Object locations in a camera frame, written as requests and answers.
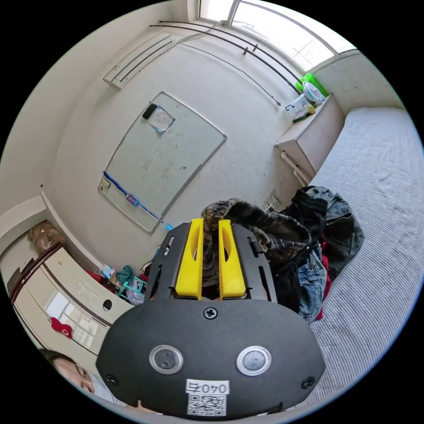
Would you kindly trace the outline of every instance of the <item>wardrobe door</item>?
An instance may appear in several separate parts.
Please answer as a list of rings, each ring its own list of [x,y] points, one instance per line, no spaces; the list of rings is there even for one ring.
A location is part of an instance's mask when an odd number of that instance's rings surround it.
[[[98,354],[109,326],[96,321],[87,311],[75,304],[37,269],[26,288],[48,318],[56,318],[72,328],[72,339],[95,355]]]
[[[64,353],[83,368],[98,374],[95,365],[97,356],[74,339],[53,330],[47,312],[37,304],[26,286],[20,291],[14,307],[27,332],[30,332],[41,346]]]
[[[108,326],[133,307],[91,278],[63,248],[48,258],[41,270],[75,305]]]

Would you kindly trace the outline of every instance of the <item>whiteboard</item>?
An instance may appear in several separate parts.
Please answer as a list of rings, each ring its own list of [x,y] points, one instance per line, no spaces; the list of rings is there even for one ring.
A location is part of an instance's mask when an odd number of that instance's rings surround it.
[[[158,132],[142,117],[154,103],[175,121]],[[146,209],[162,219],[196,173],[227,139],[212,123],[176,98],[161,91],[131,125],[106,173]],[[147,232],[160,223],[140,206],[133,206],[108,178],[101,176],[98,191]]]

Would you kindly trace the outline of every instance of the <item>red bow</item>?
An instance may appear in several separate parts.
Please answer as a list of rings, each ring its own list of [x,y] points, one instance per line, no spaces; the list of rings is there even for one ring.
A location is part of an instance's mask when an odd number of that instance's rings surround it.
[[[52,328],[55,331],[60,331],[68,339],[72,338],[72,327],[68,324],[62,324],[57,318],[52,317]]]

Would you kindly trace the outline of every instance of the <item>curtain rod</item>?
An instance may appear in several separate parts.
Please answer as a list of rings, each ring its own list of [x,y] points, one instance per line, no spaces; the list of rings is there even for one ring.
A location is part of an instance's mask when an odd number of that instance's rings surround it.
[[[258,47],[257,44],[251,43],[250,41],[245,40],[243,37],[239,37],[238,35],[234,35],[229,33],[228,31],[224,31],[224,30],[219,30],[218,28],[214,28],[213,26],[209,26],[209,25],[203,25],[201,23],[193,23],[193,22],[182,22],[182,21],[159,21],[160,23],[164,22],[164,23],[184,23],[186,25],[196,25],[197,27],[204,27],[204,28],[208,28],[210,30],[214,30],[214,31],[219,31],[222,32],[224,34],[230,35],[231,37],[237,38],[238,40],[241,40],[243,42],[245,42],[246,44],[249,44],[251,46],[254,47],[254,51],[255,50],[259,50],[260,52],[266,54],[268,57],[270,57],[273,61],[277,62],[280,66],[282,66],[293,78],[296,79],[296,81],[300,84],[302,84],[302,81],[289,69],[287,68],[285,65],[283,65],[279,60],[277,60],[272,54],[269,54],[268,52],[266,52],[265,50],[261,49],[260,47]]]
[[[242,47],[240,45],[238,45],[237,43],[233,43],[230,40],[227,40],[224,37],[220,37],[218,35],[215,34],[210,34],[208,32],[205,31],[200,31],[200,30],[195,30],[194,28],[186,28],[184,26],[176,26],[176,25],[150,25],[150,27],[167,27],[167,28],[179,28],[182,30],[189,30],[189,31],[195,31],[201,34],[206,34],[206,35],[210,35],[211,37],[215,37],[215,38],[219,38],[220,40],[224,40],[227,43],[230,43],[236,47],[238,47],[239,49],[242,49],[244,51],[244,54],[249,53],[251,54],[253,57],[259,59],[262,63],[264,63],[266,66],[268,66],[269,68],[271,68],[276,74],[278,74],[295,92],[296,94],[302,94],[300,92],[300,90],[298,90],[281,72],[277,71],[272,65],[270,65],[268,62],[266,62],[265,60],[263,60],[261,57],[257,56],[256,54],[254,54],[253,52],[251,52],[250,50],[247,49],[247,47]]]

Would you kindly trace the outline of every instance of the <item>pile of clothes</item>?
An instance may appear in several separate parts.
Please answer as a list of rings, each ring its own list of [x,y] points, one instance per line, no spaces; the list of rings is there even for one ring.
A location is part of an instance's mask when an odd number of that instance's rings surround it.
[[[203,294],[219,293],[218,222],[231,220],[252,231],[268,259],[278,303],[312,323],[322,318],[331,282],[356,256],[363,231],[349,204],[325,187],[297,190],[280,212],[264,212],[240,199],[219,201],[204,219]]]

